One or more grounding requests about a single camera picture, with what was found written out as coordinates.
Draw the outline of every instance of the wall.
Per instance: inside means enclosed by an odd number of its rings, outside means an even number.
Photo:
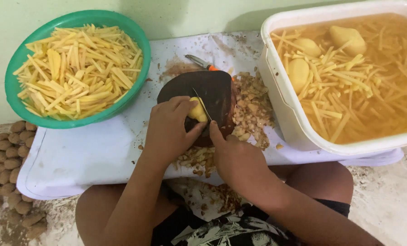
[[[348,1],[331,0],[0,0],[0,124],[19,117],[6,102],[4,74],[18,45],[46,22],[78,10],[104,9],[134,19],[150,39],[208,32],[258,30],[286,10]]]

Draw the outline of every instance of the wooden cutting board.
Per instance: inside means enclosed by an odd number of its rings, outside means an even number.
[[[233,85],[231,76],[224,71],[196,71],[183,73],[168,81],[158,94],[157,102],[162,103],[176,96],[196,96],[196,90],[205,104],[212,120],[217,121],[223,137],[232,133],[235,124],[232,121],[235,105],[237,104],[237,89]],[[186,117],[185,131],[189,132],[197,120]],[[208,126],[194,142],[195,146],[211,146]]]

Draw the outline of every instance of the knife blade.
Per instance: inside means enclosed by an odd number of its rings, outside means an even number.
[[[196,94],[197,98],[199,98],[199,101],[200,101],[200,103],[202,104],[202,108],[203,108],[203,111],[204,111],[205,114],[206,114],[206,117],[207,117],[210,121],[212,121],[210,114],[208,114],[208,111],[206,111],[205,104],[203,103],[202,98],[199,97],[199,94],[197,94],[196,90],[195,90],[193,87],[191,87],[191,89],[193,89],[193,91],[194,91],[194,93]]]

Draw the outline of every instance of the person's left hand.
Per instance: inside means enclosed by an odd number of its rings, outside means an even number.
[[[200,122],[185,132],[185,117],[197,104],[197,101],[190,102],[189,96],[178,96],[154,106],[141,155],[157,167],[166,169],[190,148],[207,124]]]

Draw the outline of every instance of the white cloth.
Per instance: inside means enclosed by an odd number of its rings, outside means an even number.
[[[258,31],[230,34],[206,34],[151,41],[152,62],[146,81],[134,103],[110,120],[67,130],[39,127],[29,156],[21,168],[17,188],[29,197],[48,200],[82,193],[93,184],[127,182],[134,162],[144,145],[147,123],[156,97],[173,74],[186,71],[192,62],[184,58],[193,54],[233,74],[254,73],[262,41]],[[386,165],[403,157],[401,149],[356,156],[339,156],[326,151],[298,151],[284,141],[278,127],[265,129],[270,147],[264,151],[269,165],[341,161],[344,165]],[[284,145],[277,150],[277,144]],[[165,178],[195,177],[213,185],[222,183],[213,173],[209,179],[193,174],[192,169],[172,166]]]

